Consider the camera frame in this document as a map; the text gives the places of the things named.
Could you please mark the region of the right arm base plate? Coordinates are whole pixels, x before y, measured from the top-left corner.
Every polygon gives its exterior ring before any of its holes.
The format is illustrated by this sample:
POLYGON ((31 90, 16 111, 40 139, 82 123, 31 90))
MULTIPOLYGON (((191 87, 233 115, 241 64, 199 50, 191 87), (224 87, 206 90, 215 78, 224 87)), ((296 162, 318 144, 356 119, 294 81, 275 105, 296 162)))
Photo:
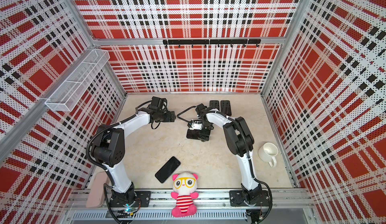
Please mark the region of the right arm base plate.
POLYGON ((245 190, 229 191, 230 204, 233 207, 269 207, 270 198, 268 191, 248 192, 245 190))

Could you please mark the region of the black phone case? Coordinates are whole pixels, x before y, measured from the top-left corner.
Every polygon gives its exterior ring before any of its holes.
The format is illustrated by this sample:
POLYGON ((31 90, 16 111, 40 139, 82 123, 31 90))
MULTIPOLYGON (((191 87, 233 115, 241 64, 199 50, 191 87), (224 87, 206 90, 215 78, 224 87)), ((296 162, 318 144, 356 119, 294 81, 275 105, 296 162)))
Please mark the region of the black phone case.
POLYGON ((219 100, 210 100, 210 107, 213 109, 220 110, 220 101, 219 100))
POLYGON ((194 130, 187 130, 186 137, 188 139, 193 140, 200 140, 202 142, 209 141, 211 130, 210 129, 194 129, 194 130))

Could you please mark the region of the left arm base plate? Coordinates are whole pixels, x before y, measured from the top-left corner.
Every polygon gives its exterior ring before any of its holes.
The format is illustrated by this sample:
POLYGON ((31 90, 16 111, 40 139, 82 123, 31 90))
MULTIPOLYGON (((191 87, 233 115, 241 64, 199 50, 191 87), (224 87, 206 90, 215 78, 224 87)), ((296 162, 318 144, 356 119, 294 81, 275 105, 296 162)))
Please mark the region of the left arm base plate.
POLYGON ((134 191, 118 193, 113 191, 110 197, 110 207, 148 207, 150 202, 150 191, 134 191))

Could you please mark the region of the white-edged phone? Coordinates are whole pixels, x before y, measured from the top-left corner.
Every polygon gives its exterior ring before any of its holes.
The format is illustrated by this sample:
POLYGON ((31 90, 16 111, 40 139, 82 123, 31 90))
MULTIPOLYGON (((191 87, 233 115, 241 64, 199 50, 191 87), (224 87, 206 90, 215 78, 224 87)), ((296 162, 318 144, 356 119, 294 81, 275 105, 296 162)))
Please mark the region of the white-edged phone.
POLYGON ((221 100, 220 107, 222 113, 228 116, 232 115, 231 102, 229 100, 221 100))

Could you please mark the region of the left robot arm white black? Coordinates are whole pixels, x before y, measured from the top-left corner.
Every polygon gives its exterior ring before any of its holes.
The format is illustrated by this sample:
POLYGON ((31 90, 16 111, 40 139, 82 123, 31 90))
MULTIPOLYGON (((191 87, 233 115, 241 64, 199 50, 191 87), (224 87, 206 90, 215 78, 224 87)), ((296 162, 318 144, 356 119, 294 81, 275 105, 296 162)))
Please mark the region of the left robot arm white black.
POLYGON ((102 168, 108 175, 116 193, 127 193, 133 182, 126 174, 122 159, 125 156, 125 139, 139 128, 154 122, 174 122, 173 111, 138 113, 112 125, 101 125, 86 147, 86 158, 102 168))

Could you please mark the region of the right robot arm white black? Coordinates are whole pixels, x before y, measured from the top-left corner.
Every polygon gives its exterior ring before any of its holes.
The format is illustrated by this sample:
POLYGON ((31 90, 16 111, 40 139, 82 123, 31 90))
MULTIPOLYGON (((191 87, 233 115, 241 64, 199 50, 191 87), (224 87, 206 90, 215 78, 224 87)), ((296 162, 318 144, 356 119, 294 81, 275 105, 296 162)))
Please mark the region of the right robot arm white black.
POLYGON ((250 197, 261 195, 261 181, 255 175, 253 164, 254 138, 245 119, 233 118, 215 109, 199 111, 198 118, 223 128, 228 149, 239 165, 243 192, 250 197))

